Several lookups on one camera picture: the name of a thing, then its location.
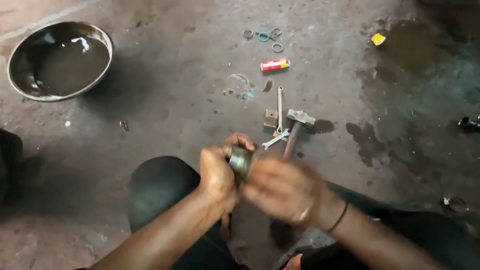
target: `black pants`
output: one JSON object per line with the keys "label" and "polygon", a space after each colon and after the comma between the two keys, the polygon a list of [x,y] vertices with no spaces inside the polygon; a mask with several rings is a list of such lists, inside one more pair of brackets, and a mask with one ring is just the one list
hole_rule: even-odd
{"label": "black pants", "polygon": [[[199,183],[200,175],[176,157],[158,157],[144,162],[133,172],[128,185],[128,218],[132,233],[167,211]],[[429,251],[450,269],[478,269],[480,266],[478,246],[452,220],[429,212],[395,210],[333,183],[330,183],[330,188],[366,214],[382,218],[385,225]],[[220,236],[220,224],[218,221],[210,228],[172,269],[242,269]],[[324,261],[321,258],[326,257],[326,252],[321,249],[303,252],[308,253],[308,256],[302,257],[303,269],[318,269],[316,266]]]}

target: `dirty floor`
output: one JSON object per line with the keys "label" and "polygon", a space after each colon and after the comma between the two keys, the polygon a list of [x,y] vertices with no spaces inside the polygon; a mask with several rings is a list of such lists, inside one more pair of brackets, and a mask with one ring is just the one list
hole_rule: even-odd
{"label": "dirty floor", "polygon": [[[3,1],[2,71],[52,21],[102,27],[116,54],[98,87],[58,103],[25,100],[0,74],[0,126],[23,139],[25,156],[18,197],[0,212],[0,269],[90,266],[129,236],[125,186],[139,164],[175,155],[198,169],[202,147],[235,131],[270,140],[263,116],[278,86],[285,109],[318,120],[295,156],[328,180],[408,208],[461,196],[475,211],[480,135],[455,122],[479,113],[479,18],[476,7],[414,0]],[[279,54],[242,36],[277,27]],[[368,42],[377,32],[380,47]],[[292,65],[260,72],[278,58]],[[252,205],[240,203],[232,230],[251,269],[280,257]]]}

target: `bracelet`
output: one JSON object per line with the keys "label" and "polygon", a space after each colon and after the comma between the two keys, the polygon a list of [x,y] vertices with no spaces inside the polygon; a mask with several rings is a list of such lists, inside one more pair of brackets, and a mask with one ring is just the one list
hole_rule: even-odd
{"label": "bracelet", "polygon": [[342,221],[343,217],[345,216],[345,213],[347,212],[347,208],[348,208],[348,202],[345,203],[345,208],[343,208],[343,212],[342,214],[340,215],[340,217],[338,218],[338,220],[336,221],[335,225],[333,225],[332,228],[328,229],[327,231],[325,231],[325,233],[331,233],[339,224],[340,222]]}

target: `rubber ring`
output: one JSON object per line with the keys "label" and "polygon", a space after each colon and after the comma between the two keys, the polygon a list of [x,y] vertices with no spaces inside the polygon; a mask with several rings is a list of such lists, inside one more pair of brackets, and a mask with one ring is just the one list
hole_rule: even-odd
{"label": "rubber ring", "polygon": [[[280,46],[280,50],[275,50],[275,46]],[[276,53],[282,52],[282,51],[283,51],[283,45],[280,44],[280,43],[274,43],[274,44],[272,45],[272,50],[273,50],[274,52],[276,52]]]}
{"label": "rubber ring", "polygon": [[272,31],[270,31],[270,36],[275,38],[281,34],[282,34],[282,30],[280,30],[280,28],[274,28]]}
{"label": "rubber ring", "polygon": [[[266,39],[262,39],[262,38],[260,37],[261,34],[267,35],[267,38],[266,38]],[[265,31],[262,31],[262,32],[258,33],[258,39],[259,39],[261,42],[266,42],[266,41],[268,41],[268,38],[269,38],[269,37],[270,37],[270,36],[269,36],[268,33],[265,32]]]}
{"label": "rubber ring", "polygon": [[245,30],[245,31],[243,31],[243,36],[244,37],[252,37],[253,32],[251,30]]}

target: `combination wrench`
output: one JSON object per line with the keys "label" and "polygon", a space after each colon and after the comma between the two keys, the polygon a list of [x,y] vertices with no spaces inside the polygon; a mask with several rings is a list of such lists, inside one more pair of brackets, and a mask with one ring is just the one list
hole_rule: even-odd
{"label": "combination wrench", "polygon": [[282,91],[283,91],[283,87],[279,86],[278,87],[278,128],[276,129],[276,132],[278,134],[283,133],[283,127],[282,127],[282,122],[283,122],[283,117],[282,117]]}
{"label": "combination wrench", "polygon": [[262,146],[265,148],[265,150],[267,150],[275,142],[281,140],[283,137],[290,135],[290,132],[288,132],[289,130],[290,130],[289,128],[286,128],[282,132],[282,134],[280,134],[280,136],[273,138],[273,140],[269,141],[268,143],[262,143]]}

